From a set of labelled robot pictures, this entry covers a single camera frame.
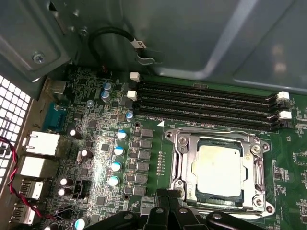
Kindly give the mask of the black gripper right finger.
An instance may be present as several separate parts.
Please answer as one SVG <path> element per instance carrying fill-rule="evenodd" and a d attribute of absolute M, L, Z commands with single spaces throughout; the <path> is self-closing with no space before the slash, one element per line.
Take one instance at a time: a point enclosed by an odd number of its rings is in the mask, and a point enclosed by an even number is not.
<path fill-rule="evenodd" d="M 176 218 L 182 230 L 261 230 L 262 227 L 251 224 L 242 219 L 233 217 L 221 211 L 214 211 L 205 218 L 192 208 L 184 207 L 179 203 L 179 190 L 168 191 L 169 210 Z"/>

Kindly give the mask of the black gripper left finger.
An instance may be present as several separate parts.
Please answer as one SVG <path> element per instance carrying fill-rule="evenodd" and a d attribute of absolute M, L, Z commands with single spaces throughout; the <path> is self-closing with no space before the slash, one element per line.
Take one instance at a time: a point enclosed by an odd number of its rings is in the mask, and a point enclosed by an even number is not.
<path fill-rule="evenodd" d="M 121 211 L 87 230 L 166 230 L 168 226 L 169 203 L 168 190 L 157 189 L 156 201 L 158 206 L 150 209 L 148 214 L 136 214 L 131 211 Z"/>

